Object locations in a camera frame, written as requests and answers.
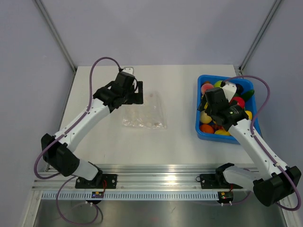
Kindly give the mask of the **pale yellow pear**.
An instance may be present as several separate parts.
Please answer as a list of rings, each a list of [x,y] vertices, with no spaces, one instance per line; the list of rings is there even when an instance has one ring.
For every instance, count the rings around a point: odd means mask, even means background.
[[[205,111],[200,112],[200,122],[202,124],[209,124],[212,121],[212,118],[206,114]]]

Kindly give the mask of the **clear zip top bag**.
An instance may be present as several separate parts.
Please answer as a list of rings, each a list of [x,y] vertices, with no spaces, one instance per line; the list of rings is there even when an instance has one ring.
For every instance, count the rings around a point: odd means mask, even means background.
[[[160,93],[145,93],[143,104],[127,105],[122,112],[122,124],[134,128],[167,129],[166,109]]]

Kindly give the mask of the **red apple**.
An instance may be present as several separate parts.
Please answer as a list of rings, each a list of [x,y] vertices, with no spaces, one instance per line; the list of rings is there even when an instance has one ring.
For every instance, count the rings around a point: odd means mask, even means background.
[[[240,106],[242,109],[245,108],[245,101],[243,98],[239,97],[239,96],[235,96],[231,99],[230,101],[230,106],[234,106],[234,105],[238,105]]]

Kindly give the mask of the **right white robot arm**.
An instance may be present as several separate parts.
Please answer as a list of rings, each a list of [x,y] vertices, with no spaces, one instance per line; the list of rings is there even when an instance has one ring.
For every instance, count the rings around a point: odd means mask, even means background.
[[[219,87],[208,89],[200,106],[207,106],[206,114],[239,142],[257,167],[258,174],[227,164],[223,171],[215,175],[215,183],[219,187],[232,183],[252,191],[267,207],[295,193],[297,205],[293,210],[298,210],[302,202],[297,189],[301,171],[296,166],[289,167],[278,158],[254,129],[253,121],[244,109],[230,104],[225,96],[230,92]]]

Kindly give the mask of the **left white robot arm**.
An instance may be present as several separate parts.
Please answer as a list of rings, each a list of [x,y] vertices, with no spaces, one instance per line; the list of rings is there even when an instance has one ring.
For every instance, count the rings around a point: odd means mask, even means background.
[[[77,176],[88,188],[98,188],[103,172],[95,164],[74,155],[79,143],[102,119],[122,105],[143,104],[143,83],[134,76],[132,67],[122,69],[114,81],[99,88],[89,104],[65,128],[42,139],[43,160],[63,176]]]

